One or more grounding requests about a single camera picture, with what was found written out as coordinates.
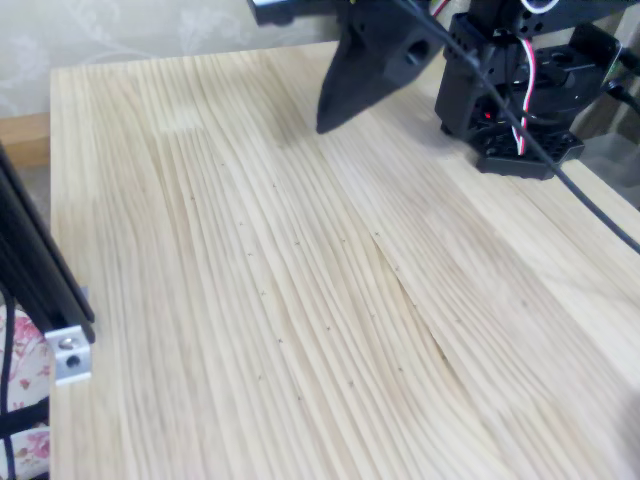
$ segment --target black wire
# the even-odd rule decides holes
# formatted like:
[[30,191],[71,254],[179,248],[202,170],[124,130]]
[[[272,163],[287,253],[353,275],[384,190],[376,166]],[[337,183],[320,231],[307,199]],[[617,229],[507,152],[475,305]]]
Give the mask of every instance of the black wire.
[[604,213],[595,203],[591,201],[585,193],[580,190],[580,188],[571,180],[566,173],[562,171],[562,169],[553,161],[553,159],[544,151],[544,149],[540,146],[540,144],[533,138],[531,133],[526,128],[523,128],[520,124],[520,120],[516,118],[516,116],[511,112],[509,105],[502,98],[496,87],[491,83],[491,81],[487,78],[486,73],[482,71],[480,68],[480,61],[463,50],[463,48],[456,43],[451,35],[439,24],[439,23],[431,23],[427,17],[424,16],[422,9],[415,3],[414,0],[406,0],[406,5],[403,2],[399,4],[410,12],[412,15],[416,15],[418,21],[423,24],[425,28],[427,28],[435,37],[442,40],[448,47],[454,50],[461,58],[464,59],[465,62],[471,67],[473,73],[478,79],[482,82],[485,88],[488,90],[491,98],[496,102],[498,107],[503,111],[505,117],[516,131],[524,137],[527,142],[527,146],[533,149],[542,161],[547,164],[547,166],[556,174],[556,176],[560,179],[562,183],[573,193],[582,204],[587,207],[591,213],[593,213],[598,219],[604,223],[609,230],[615,233],[620,240],[626,243],[633,251],[640,255],[640,244],[636,242],[631,236],[627,234],[622,228],[620,228],[609,216]]
[[[0,292],[4,298],[7,310],[5,324],[4,356],[2,361],[2,373],[0,374],[0,415],[6,415],[9,411],[9,376],[11,375],[11,356],[13,354],[13,331],[15,327],[15,301],[9,290],[0,283]],[[16,478],[16,460],[13,456],[13,442],[11,436],[3,439],[4,451],[7,457],[7,472],[9,478]]]

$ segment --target silver metal bracket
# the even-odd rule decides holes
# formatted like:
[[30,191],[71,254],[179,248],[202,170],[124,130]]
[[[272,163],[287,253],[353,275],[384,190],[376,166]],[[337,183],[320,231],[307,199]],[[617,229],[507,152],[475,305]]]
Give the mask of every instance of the silver metal bracket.
[[56,385],[91,377],[91,345],[80,325],[45,333],[56,359]]

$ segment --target wall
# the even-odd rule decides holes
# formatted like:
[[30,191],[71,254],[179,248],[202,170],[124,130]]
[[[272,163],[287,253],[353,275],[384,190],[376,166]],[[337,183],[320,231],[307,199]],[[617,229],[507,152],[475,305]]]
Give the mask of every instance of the wall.
[[256,27],[246,0],[0,0],[0,118],[49,110],[52,67],[336,38],[335,19]]

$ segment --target wooden tabletop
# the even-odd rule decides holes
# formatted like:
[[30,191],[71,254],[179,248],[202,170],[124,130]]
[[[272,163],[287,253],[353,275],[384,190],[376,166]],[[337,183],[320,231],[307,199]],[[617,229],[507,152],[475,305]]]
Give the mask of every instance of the wooden tabletop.
[[640,474],[640,259],[557,180],[479,174],[441,60],[315,134],[334,48],[53,73],[53,230],[97,314],[53,478]]

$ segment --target bolt hole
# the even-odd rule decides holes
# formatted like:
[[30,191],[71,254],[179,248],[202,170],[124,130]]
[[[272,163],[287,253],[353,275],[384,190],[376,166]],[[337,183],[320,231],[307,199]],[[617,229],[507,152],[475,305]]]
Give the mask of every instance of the bolt hole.
[[80,343],[75,338],[63,338],[58,342],[58,347],[62,350],[73,350],[74,348],[78,348]]
[[75,368],[80,365],[80,359],[76,355],[71,355],[67,358],[67,367]]
[[410,65],[419,65],[424,62],[429,55],[429,44],[426,40],[418,40],[407,50],[405,59]]

